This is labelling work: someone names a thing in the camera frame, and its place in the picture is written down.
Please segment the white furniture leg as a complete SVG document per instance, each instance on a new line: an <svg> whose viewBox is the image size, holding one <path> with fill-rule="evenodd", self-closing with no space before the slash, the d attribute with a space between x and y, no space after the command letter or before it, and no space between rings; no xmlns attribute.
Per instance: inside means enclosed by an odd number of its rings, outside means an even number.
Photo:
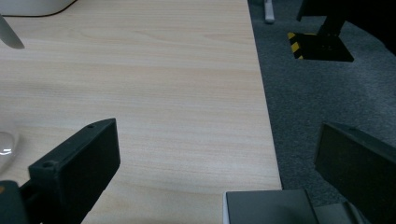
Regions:
<svg viewBox="0 0 396 224"><path fill-rule="evenodd" d="M263 0L263 5L265 22L273 24L275 22L275 13L272 0Z"/></svg>

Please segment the clear glass container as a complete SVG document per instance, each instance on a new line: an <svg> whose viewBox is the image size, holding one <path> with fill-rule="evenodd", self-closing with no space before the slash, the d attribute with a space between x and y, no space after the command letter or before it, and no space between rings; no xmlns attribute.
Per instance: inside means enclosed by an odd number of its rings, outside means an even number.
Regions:
<svg viewBox="0 0 396 224"><path fill-rule="evenodd" d="M14 161L17 155L18 143L18 133L0 132L0 175L2 175Z"/></svg>

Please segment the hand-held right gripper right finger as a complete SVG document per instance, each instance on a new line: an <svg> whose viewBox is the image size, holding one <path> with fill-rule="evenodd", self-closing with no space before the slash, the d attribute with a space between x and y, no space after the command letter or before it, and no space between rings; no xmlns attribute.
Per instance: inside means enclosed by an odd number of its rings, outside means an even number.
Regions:
<svg viewBox="0 0 396 224"><path fill-rule="evenodd" d="M372 224L396 224L396 147L345 124L321 124L315 168Z"/></svg>

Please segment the white bowl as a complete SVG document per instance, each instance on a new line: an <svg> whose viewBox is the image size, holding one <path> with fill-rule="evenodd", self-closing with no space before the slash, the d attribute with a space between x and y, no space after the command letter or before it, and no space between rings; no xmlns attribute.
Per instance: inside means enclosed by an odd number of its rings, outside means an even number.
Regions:
<svg viewBox="0 0 396 224"><path fill-rule="evenodd" d="M47 16L71 6L77 0L0 0L3 16Z"/></svg>

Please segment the black stand with hazard stripes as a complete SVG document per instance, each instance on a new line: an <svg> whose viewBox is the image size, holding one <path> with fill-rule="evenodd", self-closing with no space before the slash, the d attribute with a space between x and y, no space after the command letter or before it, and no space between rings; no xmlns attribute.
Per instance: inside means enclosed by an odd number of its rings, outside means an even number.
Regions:
<svg viewBox="0 0 396 224"><path fill-rule="evenodd" d="M354 58L339 37L347 20L348 6L344 0L303 0L296 20L325 16L315 34L288 33L295 59L353 62Z"/></svg>

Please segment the dark grey chair seat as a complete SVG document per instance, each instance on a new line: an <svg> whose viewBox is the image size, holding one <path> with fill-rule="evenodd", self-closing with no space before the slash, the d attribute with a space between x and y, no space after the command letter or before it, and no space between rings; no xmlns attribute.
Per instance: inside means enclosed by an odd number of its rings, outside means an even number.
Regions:
<svg viewBox="0 0 396 224"><path fill-rule="evenodd" d="M226 191L223 224L368 224L351 203L313 206L304 189Z"/></svg>

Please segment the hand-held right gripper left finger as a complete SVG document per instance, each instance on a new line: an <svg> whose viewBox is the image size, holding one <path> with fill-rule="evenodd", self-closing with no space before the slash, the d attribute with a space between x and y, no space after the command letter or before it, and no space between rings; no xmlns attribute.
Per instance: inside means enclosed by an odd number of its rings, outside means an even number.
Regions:
<svg viewBox="0 0 396 224"><path fill-rule="evenodd" d="M28 167L21 187L32 224L80 224L120 167L117 123L89 124Z"/></svg>

